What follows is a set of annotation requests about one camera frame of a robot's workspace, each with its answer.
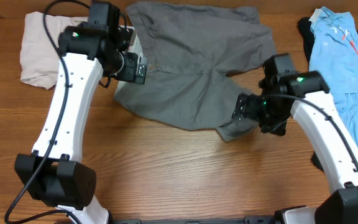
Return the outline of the grey shorts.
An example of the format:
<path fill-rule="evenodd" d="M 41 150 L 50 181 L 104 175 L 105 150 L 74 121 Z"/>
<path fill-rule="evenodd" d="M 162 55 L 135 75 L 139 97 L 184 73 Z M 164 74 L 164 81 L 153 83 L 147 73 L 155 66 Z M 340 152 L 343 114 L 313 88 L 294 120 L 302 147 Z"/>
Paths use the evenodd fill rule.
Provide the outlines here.
<path fill-rule="evenodd" d="M 118 103 L 177 128 L 215 129 L 225 141 L 256 128 L 253 120 L 232 118 L 237 97 L 249 90 L 231 78 L 276 53 L 256 8 L 140 1 L 126 11 L 148 66 L 144 84 L 123 85 Z"/>

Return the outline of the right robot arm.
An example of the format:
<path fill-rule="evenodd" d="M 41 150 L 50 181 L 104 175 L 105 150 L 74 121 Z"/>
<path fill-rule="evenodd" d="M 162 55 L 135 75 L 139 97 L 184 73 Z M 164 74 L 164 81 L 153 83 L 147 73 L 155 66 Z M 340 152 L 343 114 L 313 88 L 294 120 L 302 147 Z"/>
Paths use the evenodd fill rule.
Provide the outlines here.
<path fill-rule="evenodd" d="M 328 84 L 317 71 L 299 73 L 288 54 L 263 64 L 261 95 L 240 94 L 232 118 L 258 122 L 263 133 L 283 136 L 293 118 L 308 137 L 328 180 L 330 196 L 317 208 L 277 210 L 247 223 L 358 223 L 358 147 L 341 121 Z"/>

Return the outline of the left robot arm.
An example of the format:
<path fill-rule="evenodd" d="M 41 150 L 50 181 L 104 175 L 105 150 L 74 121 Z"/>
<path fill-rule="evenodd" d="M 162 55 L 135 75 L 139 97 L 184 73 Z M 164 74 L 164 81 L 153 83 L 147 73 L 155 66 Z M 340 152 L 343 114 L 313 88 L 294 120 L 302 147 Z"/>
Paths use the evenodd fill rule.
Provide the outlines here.
<path fill-rule="evenodd" d="M 88 20 L 67 27 L 52 42 L 60 64 L 50 109 L 30 154 L 18 154 L 14 169 L 23 194 L 63 213 L 73 223 L 112 223 L 95 196 L 96 173 L 82 163 L 90 104 L 101 79 L 145 82 L 148 60 L 129 52 L 134 30 L 120 26 L 120 9 L 109 2 L 88 6 Z"/>

